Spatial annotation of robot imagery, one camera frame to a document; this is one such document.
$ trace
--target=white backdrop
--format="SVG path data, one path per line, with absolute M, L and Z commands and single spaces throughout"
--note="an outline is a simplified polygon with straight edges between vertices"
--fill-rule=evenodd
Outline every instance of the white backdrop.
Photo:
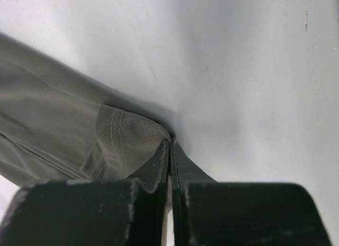
M 303 185 L 339 244 L 338 13 L 338 0 L 0 0 L 0 31 L 158 113 L 215 179 Z

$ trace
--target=seam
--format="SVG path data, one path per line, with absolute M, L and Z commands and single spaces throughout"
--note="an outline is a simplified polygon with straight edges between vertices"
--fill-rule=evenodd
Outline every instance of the seam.
M 102 169 L 100 170 L 100 172 L 97 174 L 97 176 L 95 177 L 95 179 L 97 179 L 99 177 L 99 174 L 101 174 L 102 170 L 104 169 L 105 165 L 102 166 Z
M 112 127 L 113 127 L 113 119 L 114 119 L 115 112 L 116 112 L 116 110 L 114 110 L 114 113 L 113 113 L 113 116 L 112 116 L 112 120 L 111 120 L 111 141 L 112 141 L 113 150 L 114 150 L 116 156 L 118 157 L 119 167 L 120 167 L 120 178 L 121 178 L 121 161 L 119 159 L 119 156 L 118 156 L 117 151 L 115 150 L 114 144 L 113 144 L 113 133 L 112 133 L 113 129 L 112 129 Z
M 176 172 L 176 183 L 180 189 L 181 185 L 179 184 L 179 180 L 178 180 L 178 177 L 179 177 L 179 174 L 178 174 L 178 168 L 177 168 L 177 165 L 176 165 L 176 156 L 175 156 L 175 145 L 173 144 L 173 154 L 174 154 L 174 164 L 175 164 L 175 172 Z
M 31 157 L 38 159 L 40 161 L 42 161 L 44 164 L 56 169 L 57 171 L 63 173 L 64 175 L 72 178 L 72 179 L 83 179 L 84 177 L 77 177 L 75 174 L 72 174 L 71 172 L 65 170 L 63 167 L 58 166 L 58 164 L 54 164 L 53 162 L 50 162 L 49 160 L 47 160 L 46 158 L 44 158 L 43 156 L 41 156 L 39 153 L 36 153 L 32 150 L 30 150 L 29 148 L 25 147 L 24 145 L 20 144 L 19 142 L 9 138 L 8 136 L 0 133 L 0 136 L 5 137 L 9 142 L 11 142 L 13 145 L 15 145 L 17 148 L 19 148 L 20 150 L 22 150 L 24 153 L 30 155 Z
M 53 156 L 51 156 L 50 154 L 44 152 L 43 150 L 40 150 L 38 148 L 36 148 L 35 146 L 31 145 L 30 143 L 27 143 L 17 137 L 14 137 L 14 136 L 11 136 L 9 134 L 4 134 L 3 132 L 0 131 L 0 134 L 2 134 L 3 136 L 5 136 L 7 139 L 10 139 L 12 143 L 15 143 L 16 146 L 21 146 L 23 148 L 26 148 L 27 150 L 29 150 L 30 152 L 34 153 L 35 155 L 38 155 L 40 156 L 42 159 L 46 160 L 48 162 L 48 164 L 50 164 L 50 166 L 52 167 L 57 167 L 57 168 L 60 168 L 60 169 L 63 169 L 63 170 L 66 170 L 65 168 L 68 168 L 69 170 L 71 170 L 71 172 L 68 172 L 67 173 L 71 173 L 72 175 L 75 176 L 75 178 L 84 178 L 83 174 L 79 173 L 78 171 L 76 171 L 75 169 L 71 168 L 70 166 L 68 166 L 67 164 L 63 163 L 63 162 L 60 162 L 59 160 L 57 160 L 56 158 L 54 158 Z M 45 156 L 48 156 L 49 158 L 51 158 L 51 160 L 53 161 L 50 161 L 48 160 L 47 158 L 43 157 L 41 154 L 37 153 L 37 152 L 40 152 L 42 153 L 43 155 Z
M 163 141 L 163 156 L 161 157 L 162 164 L 161 164 L 161 168 L 160 168 L 159 173 L 158 173 L 158 178 L 155 181 L 155 184 L 153 185 L 153 190 L 152 191 L 154 191 L 155 187 L 157 185 L 159 185 L 160 176 L 161 176 L 161 173 L 163 172 L 164 163 L 165 163 L 165 153 L 166 153 L 166 145 L 165 145 L 165 141 Z
M 124 113 L 124 111 L 122 111 L 122 113 L 121 113 L 120 124 L 119 124 L 119 136 L 120 136 L 120 144 L 121 144 L 122 155 L 123 155 L 123 158 L 125 159 L 125 164 L 126 164 L 126 176 L 125 176 L 125 178 L 126 178 L 127 177 L 127 160 L 126 160 L 125 152 L 123 151 L 122 140 L 121 140 L 121 121 L 122 121 L 123 113 Z
M 97 165 L 99 165 L 100 160 L 102 159 L 103 155 L 104 155 L 104 154 L 101 154 L 101 157 L 100 157 L 99 161 L 97 162 L 97 164 L 95 165 L 95 167 L 94 167 L 92 173 L 90 174 L 89 178 L 92 176 L 92 174 L 93 174 L 94 170 L 96 169 Z

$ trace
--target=stitching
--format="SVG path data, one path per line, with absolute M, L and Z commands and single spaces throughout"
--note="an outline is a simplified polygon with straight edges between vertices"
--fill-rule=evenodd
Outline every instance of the stitching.
M 122 113 L 121 113 L 120 124 L 119 124 L 119 136 L 120 136 L 120 144 L 121 144 L 122 155 L 123 155 L 123 158 L 125 159 L 125 163 L 126 163 L 126 176 L 125 177 L 127 177 L 127 160 L 126 160 L 125 152 L 123 151 L 122 140 L 121 140 L 121 121 L 122 121 L 123 113 L 124 113 L 124 111 L 122 111 Z
M 103 155 L 104 154 L 101 154 L 101 157 L 100 157 L 99 161 L 97 162 L 96 166 L 94 167 L 94 169 L 93 169 L 92 173 L 90 174 L 89 178 L 92 176 L 92 174 L 93 174 L 94 170 L 96 169 L 97 165 L 99 165 L 100 160 L 102 159 Z
M 115 111 L 116 111 L 116 110 L 114 110 L 114 113 L 113 113 L 113 116 L 112 116 L 112 121 L 111 121 L 111 140 L 112 140 L 113 150 L 114 150 L 116 156 L 118 157 L 119 167 L 120 167 L 120 178 L 121 178 L 121 161 L 120 161 L 120 159 L 119 159 L 119 156 L 118 156 L 118 154 L 117 154 L 117 151 L 116 151 L 115 148 L 114 148 L 114 144 L 113 144 L 113 135 L 112 135 L 112 134 L 113 134 L 113 133 L 112 133 L 112 131 L 113 131 L 112 126 L 113 126 L 113 118 L 114 118 L 114 115 L 115 115 Z
M 102 166 L 102 169 L 100 170 L 100 172 L 97 174 L 97 176 L 95 177 L 95 179 L 97 179 L 99 177 L 99 174 L 101 174 L 102 170 L 104 169 L 105 165 Z

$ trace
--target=gray fabric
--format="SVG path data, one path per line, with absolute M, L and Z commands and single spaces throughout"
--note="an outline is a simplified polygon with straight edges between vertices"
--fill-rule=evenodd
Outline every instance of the gray fabric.
M 0 35 L 0 174 L 15 184 L 125 178 L 170 138 L 154 120 L 88 77 Z

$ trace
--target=gray cloth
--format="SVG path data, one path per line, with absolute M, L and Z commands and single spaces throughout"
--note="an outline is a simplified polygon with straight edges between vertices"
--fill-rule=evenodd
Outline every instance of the gray cloth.
M 0 35 L 0 174 L 13 183 L 126 178 L 170 138 L 154 120 L 105 86 Z

